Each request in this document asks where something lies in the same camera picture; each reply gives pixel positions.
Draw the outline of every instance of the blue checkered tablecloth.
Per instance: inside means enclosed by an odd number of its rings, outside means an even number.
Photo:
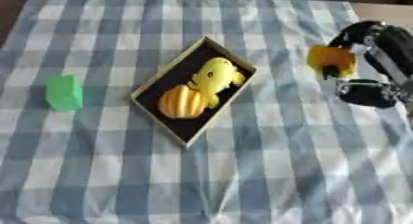
[[[0,222],[412,223],[403,109],[340,102],[305,64],[354,21],[334,2],[29,0],[0,53]],[[258,72],[183,151],[128,96],[203,35]],[[77,112],[44,101],[65,74]]]

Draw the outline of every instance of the plush toy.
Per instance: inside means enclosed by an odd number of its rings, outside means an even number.
[[[163,93],[158,108],[171,118],[195,118],[206,107],[215,109],[219,105],[217,94],[230,83],[240,86],[244,81],[245,76],[228,59],[213,58],[193,75],[187,86],[180,85]]]
[[[206,107],[207,98],[186,85],[179,85],[166,91],[158,101],[160,112],[171,118],[195,118]]]
[[[193,75],[192,80],[188,82],[188,86],[200,91],[207,98],[208,108],[214,109],[219,105],[219,98],[216,94],[229,88],[231,82],[237,87],[242,85],[245,77],[237,71],[230,60],[213,58],[206,62],[197,74]]]
[[[356,55],[348,49],[314,45],[308,54],[309,66],[319,75],[348,77],[356,69]]]

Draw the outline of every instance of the wooden tray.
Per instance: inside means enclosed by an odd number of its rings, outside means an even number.
[[[186,84],[192,79],[209,59],[214,57],[225,57],[232,61],[246,77],[245,83],[237,88],[230,85],[222,90],[219,96],[219,106],[214,109],[205,109],[195,119],[171,119],[164,116],[158,110],[158,99],[163,92],[180,84]],[[167,63],[146,84],[140,86],[131,94],[132,101],[147,112],[149,116],[169,131],[184,148],[189,148],[194,141],[206,130],[207,125],[212,123],[221,112],[245,87],[250,83],[256,69],[249,63],[243,61],[215,41],[203,37],[196,41],[191,47]]]

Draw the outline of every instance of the green block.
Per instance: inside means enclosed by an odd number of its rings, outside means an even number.
[[[58,112],[78,110],[83,106],[83,90],[76,76],[50,77],[46,100]]]

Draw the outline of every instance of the yellow duck toy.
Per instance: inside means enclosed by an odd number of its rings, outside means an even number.
[[[163,93],[158,108],[171,118],[195,118],[206,107],[216,108],[219,105],[217,94],[228,88],[230,83],[240,86],[244,81],[245,76],[228,59],[213,58],[193,75],[187,85],[179,85]]]

